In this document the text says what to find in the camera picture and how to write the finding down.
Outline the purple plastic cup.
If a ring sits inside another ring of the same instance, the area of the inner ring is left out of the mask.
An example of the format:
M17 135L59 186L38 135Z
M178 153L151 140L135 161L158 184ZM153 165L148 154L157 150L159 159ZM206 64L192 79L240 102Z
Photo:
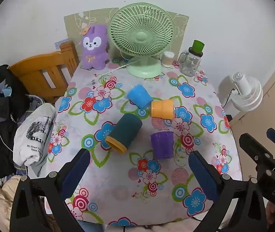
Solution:
M174 133L161 131L150 135L154 158L157 160L173 157Z

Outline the orange plastic cup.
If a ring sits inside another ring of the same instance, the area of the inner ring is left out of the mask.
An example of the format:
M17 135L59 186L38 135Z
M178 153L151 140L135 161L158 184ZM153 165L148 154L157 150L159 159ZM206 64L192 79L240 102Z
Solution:
M173 100L152 101L151 117L173 120L175 117Z

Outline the dark teal cylinder cup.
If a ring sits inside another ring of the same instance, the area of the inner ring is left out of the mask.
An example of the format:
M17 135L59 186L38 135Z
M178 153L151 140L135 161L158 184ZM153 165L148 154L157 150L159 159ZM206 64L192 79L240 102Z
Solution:
M124 114L106 136L106 143L118 153L127 152L142 127L142 121L133 114Z

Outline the blue plastic cup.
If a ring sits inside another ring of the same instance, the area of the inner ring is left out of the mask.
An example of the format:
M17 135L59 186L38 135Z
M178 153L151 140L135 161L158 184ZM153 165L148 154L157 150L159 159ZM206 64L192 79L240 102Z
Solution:
M127 91L127 98L139 109L148 108L153 100L142 84L131 85Z

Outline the green cup on jar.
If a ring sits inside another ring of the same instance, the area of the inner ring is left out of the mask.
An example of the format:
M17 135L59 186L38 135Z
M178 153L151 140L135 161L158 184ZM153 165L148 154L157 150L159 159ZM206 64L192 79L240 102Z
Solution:
M192 51L198 54L202 54L204 49L204 43L199 40L194 40L192 45Z

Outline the beige cabinet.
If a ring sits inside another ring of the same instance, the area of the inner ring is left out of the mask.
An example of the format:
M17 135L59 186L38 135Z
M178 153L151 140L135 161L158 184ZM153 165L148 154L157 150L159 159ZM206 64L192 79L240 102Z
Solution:
M275 158L275 144L266 137L269 128L275 129L275 71L263 86L263 99L260 105L253 111L237 114L231 120L231 127L237 143L242 177L248 180L257 175L256 164L240 148L238 139L241 134L249 133Z

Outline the black clothing pile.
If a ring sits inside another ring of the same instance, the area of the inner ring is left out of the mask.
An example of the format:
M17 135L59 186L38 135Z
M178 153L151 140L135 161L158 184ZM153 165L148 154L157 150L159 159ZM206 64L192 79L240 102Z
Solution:
M0 66L0 185L13 175L26 173L26 166L13 162L14 137L17 128L44 102L28 92L7 64Z

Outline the white floor fan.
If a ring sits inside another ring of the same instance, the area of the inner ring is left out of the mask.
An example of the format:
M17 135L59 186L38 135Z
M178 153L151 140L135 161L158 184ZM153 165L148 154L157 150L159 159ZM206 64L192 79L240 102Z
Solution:
M263 99L263 88L259 80L236 72L232 76L232 81L237 90L231 96L233 106L240 112L255 110Z

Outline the white printed t-shirt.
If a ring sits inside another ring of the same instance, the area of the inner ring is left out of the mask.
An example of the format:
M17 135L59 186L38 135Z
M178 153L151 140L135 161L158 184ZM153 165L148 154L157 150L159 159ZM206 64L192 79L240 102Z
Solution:
M18 127L13 146L15 164L30 166L42 160L55 115L55 107L44 103Z

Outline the floral tablecloth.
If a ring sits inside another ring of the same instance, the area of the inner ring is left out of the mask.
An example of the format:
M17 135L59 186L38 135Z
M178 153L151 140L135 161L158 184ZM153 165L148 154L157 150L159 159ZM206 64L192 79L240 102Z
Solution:
M142 84L152 101L173 100L174 119L152 118L151 105L139 109L132 103L127 91L135 84ZM142 127L121 154L106 136L127 113ZM154 158L150 135L161 131L174 133L170 159ZM242 179L235 139L207 75L199 69L186 77L177 63L146 79L112 62L101 71L77 68L56 116L47 172L59 171L82 148L90 152L90 164L66 204L84 222L164 224L207 211L212 203L188 166L195 150L219 173Z

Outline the glass mason jar mug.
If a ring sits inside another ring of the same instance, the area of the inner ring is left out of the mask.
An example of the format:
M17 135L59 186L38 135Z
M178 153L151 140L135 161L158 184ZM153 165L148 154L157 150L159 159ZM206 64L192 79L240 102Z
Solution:
M203 52L194 52L191 47L188 51L182 52L178 58L180 72L188 77L194 77L202 56Z

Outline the cotton swab container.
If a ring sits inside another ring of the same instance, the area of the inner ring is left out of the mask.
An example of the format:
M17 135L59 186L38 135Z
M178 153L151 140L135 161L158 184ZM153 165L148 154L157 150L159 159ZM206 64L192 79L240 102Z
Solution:
M161 63L164 67L171 67L174 61L175 54L171 51L164 51L161 58Z

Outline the wooden chair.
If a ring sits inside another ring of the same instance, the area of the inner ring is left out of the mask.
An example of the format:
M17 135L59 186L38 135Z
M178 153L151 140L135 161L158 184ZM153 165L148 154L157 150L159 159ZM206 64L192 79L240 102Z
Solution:
M61 71L67 68L72 77L79 64L73 41L60 45L60 51L35 55L19 61L9 69L24 84L30 94L40 96L46 102L55 103L64 96L68 82Z

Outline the green desk fan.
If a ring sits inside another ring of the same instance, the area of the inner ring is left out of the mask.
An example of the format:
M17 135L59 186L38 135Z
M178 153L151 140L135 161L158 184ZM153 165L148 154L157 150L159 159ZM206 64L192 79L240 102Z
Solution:
M129 55L128 73L138 78L161 74L156 57L174 37L174 21L165 10L149 3L133 3L119 9L108 26L111 43L121 54Z

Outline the purple plush bunny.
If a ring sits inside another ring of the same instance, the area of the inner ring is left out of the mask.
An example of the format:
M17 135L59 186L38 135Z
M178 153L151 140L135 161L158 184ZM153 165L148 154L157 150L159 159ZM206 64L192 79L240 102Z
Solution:
M81 66L84 69L103 70L109 59L107 45L107 26L102 24L89 25L81 31L82 57Z

